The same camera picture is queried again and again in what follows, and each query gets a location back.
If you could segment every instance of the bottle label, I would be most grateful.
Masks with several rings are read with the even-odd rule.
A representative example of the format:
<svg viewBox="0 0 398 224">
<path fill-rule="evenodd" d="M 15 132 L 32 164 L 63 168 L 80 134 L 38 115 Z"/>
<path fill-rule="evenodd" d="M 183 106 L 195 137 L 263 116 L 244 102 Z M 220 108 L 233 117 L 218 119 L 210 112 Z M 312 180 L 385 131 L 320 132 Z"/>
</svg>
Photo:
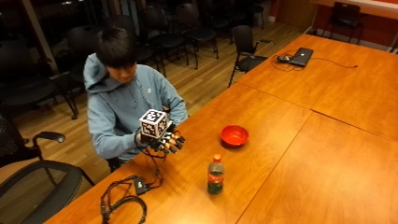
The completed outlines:
<svg viewBox="0 0 398 224">
<path fill-rule="evenodd" d="M 214 175 L 212 173 L 208 174 L 208 180 L 211 183 L 223 183 L 224 181 L 224 174 Z"/>
</svg>

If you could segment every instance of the hood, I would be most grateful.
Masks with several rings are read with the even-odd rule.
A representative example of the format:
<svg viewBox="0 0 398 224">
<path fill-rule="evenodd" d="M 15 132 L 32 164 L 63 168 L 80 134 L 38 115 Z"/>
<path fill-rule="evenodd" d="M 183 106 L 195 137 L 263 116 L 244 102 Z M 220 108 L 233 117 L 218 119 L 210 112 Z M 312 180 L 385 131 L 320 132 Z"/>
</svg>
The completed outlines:
<svg viewBox="0 0 398 224">
<path fill-rule="evenodd" d="M 86 89 L 88 92 L 112 91 L 123 85 L 107 72 L 98 55 L 91 54 L 86 60 Z"/>
</svg>

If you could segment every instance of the laptop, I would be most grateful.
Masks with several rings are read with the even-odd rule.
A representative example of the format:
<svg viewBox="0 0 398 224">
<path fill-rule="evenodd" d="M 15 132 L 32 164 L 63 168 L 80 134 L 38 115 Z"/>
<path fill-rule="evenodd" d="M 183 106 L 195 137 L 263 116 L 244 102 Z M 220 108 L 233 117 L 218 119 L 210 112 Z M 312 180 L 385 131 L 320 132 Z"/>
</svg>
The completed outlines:
<svg viewBox="0 0 398 224">
<path fill-rule="evenodd" d="M 312 49 L 300 48 L 296 55 L 291 59 L 291 64 L 305 67 L 313 55 Z"/>
</svg>

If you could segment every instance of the black hair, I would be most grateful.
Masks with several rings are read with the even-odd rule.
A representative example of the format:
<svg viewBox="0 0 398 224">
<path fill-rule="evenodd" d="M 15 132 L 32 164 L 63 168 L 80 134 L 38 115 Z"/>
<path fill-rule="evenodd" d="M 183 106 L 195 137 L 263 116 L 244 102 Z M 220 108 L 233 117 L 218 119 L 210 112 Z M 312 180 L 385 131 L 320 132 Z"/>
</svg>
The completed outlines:
<svg viewBox="0 0 398 224">
<path fill-rule="evenodd" d="M 96 53 L 107 67 L 132 66 L 138 62 L 135 37 L 122 28 L 103 30 L 98 34 Z"/>
</svg>

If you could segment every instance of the robotic hand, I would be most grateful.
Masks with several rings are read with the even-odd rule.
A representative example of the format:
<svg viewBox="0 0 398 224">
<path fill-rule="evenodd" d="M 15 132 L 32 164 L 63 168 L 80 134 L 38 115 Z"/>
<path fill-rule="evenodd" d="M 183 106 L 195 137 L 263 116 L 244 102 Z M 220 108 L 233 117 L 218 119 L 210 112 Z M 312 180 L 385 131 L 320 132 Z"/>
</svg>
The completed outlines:
<svg viewBox="0 0 398 224">
<path fill-rule="evenodd" d="M 166 154 L 178 153 L 183 149 L 186 139 L 176 131 L 176 124 L 167 121 L 164 112 L 150 109 L 140 118 L 142 123 L 142 142 L 147 143 L 155 151 L 163 151 Z"/>
</svg>

